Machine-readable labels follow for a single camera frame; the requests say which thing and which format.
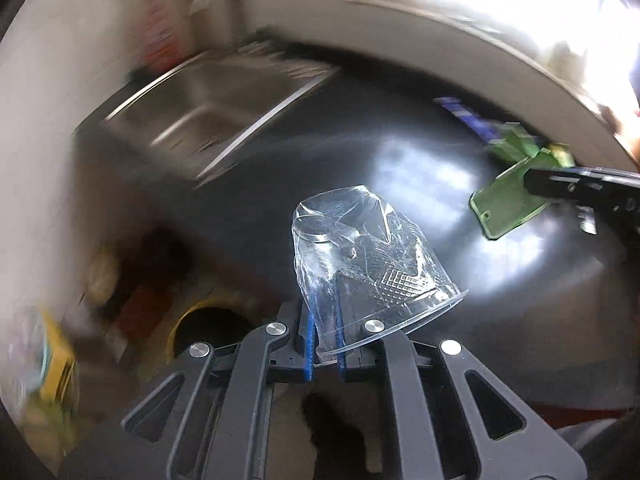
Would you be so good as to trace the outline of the green SpongeBob paper cup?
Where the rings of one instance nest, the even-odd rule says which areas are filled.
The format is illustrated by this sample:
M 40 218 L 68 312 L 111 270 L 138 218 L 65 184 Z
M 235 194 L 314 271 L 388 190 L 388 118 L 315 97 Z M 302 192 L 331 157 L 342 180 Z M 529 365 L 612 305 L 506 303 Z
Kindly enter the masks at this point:
M 498 240 L 526 223 L 548 206 L 548 200 L 530 194 L 524 185 L 529 169 L 556 169 L 560 164 L 552 153 L 542 148 L 534 157 L 517 162 L 499 174 L 486 188 L 473 193 L 470 208 L 488 240 Z

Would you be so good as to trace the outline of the clear crushed plastic cup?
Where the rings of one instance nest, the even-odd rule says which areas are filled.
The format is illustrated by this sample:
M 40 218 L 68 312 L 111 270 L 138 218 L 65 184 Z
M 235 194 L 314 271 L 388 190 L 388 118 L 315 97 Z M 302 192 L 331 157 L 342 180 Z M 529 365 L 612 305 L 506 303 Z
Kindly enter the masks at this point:
M 292 218 L 297 285 L 316 326 L 316 355 L 336 360 L 332 280 L 341 278 L 357 321 L 352 350 L 439 318 L 466 293 L 422 230 L 363 185 L 300 202 Z

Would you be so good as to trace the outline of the yellow cardboard box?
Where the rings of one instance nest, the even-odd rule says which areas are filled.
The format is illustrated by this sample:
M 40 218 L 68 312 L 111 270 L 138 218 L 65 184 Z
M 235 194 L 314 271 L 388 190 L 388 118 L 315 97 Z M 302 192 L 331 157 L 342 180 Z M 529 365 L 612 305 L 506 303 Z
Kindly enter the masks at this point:
M 72 380 L 76 356 L 61 326 L 46 310 L 41 311 L 44 327 L 44 372 L 39 393 L 46 402 L 61 404 Z

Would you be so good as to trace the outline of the stainless steel kitchen sink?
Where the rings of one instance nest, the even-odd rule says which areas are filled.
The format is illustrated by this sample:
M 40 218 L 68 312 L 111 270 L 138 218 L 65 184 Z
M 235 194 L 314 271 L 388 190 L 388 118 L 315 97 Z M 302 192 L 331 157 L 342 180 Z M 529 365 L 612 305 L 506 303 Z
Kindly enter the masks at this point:
M 260 129 L 337 72 L 279 52 L 203 53 L 130 96 L 103 125 L 163 169 L 203 184 Z

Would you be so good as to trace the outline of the green juice carton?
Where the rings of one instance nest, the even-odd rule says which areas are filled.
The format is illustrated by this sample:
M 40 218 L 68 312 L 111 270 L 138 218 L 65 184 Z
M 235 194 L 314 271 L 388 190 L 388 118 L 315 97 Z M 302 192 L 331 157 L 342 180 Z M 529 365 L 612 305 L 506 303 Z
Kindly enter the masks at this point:
M 491 122 L 495 136 L 488 141 L 486 150 L 508 164 L 532 158 L 538 153 L 548 152 L 561 168 L 576 165 L 573 154 L 565 144 L 542 145 L 538 138 L 531 136 L 518 122 Z

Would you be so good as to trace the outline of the black trash bin gold rim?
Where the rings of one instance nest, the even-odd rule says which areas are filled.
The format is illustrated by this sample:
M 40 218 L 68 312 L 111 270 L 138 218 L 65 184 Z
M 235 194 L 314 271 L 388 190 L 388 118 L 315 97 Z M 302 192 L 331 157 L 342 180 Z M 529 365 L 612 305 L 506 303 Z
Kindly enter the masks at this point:
M 237 304 L 220 298 L 203 300 L 179 318 L 168 337 L 167 354 L 176 358 L 197 342 L 206 342 L 214 348 L 236 344 L 255 327 Z

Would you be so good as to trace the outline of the blue purple snack box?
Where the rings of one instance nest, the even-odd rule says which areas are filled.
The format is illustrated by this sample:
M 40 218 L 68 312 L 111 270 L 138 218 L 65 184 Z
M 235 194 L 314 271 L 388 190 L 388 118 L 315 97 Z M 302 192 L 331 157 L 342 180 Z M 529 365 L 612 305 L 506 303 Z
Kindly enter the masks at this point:
M 453 96 L 442 96 L 441 98 L 434 99 L 434 102 L 449 112 L 455 118 L 458 118 L 460 122 L 463 122 L 468 128 L 470 128 L 479 138 L 485 143 L 497 140 L 499 133 L 497 128 L 488 122 L 479 114 L 476 114 L 474 110 L 465 106 L 459 99 Z

